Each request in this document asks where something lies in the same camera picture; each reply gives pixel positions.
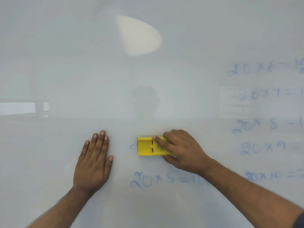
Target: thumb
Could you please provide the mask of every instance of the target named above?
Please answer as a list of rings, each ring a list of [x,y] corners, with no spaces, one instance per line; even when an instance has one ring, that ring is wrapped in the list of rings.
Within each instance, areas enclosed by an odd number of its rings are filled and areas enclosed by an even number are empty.
[[[113,164],[113,156],[109,156],[107,161],[105,161],[105,172],[103,175],[103,178],[107,181],[110,177],[110,172],[111,172],[111,168],[112,168],[112,164]]]
[[[164,155],[163,158],[165,159],[166,162],[170,163],[171,165],[174,165],[175,167],[178,166],[178,161],[175,157],[171,155]]]

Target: whiteboard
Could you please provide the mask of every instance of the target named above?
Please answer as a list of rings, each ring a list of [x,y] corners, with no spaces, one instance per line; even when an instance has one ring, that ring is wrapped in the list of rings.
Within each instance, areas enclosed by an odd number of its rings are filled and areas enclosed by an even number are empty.
[[[110,179],[73,227],[252,227],[138,136],[188,131],[212,158],[304,206],[302,0],[0,0],[0,226],[72,186],[106,130]]]

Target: yellow eraser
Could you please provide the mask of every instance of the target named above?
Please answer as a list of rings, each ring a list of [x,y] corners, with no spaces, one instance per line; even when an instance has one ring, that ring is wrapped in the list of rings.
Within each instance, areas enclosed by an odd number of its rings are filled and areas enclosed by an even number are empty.
[[[166,142],[170,142],[168,139],[159,137]],[[137,138],[138,155],[153,156],[153,155],[170,155],[171,153],[166,149],[160,147],[152,137]]]

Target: dark sleeve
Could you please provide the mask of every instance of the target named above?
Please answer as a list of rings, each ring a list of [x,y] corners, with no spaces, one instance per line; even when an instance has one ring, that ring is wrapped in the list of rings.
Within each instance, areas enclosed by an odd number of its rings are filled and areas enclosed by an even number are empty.
[[[302,213],[294,223],[293,228],[303,228],[304,227],[304,213]]]

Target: hand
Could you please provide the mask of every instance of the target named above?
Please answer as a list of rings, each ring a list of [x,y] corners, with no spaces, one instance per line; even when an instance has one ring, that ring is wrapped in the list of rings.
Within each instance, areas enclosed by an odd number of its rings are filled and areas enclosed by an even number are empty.
[[[201,174],[212,160],[197,141],[184,130],[165,132],[164,137],[172,143],[168,143],[157,136],[153,136],[152,139],[176,156],[175,158],[171,155],[165,155],[163,158],[178,169]]]
[[[89,195],[93,195],[109,179],[113,156],[107,159],[109,137],[102,130],[93,134],[91,142],[86,141],[82,148],[75,168],[73,188],[78,188]]]

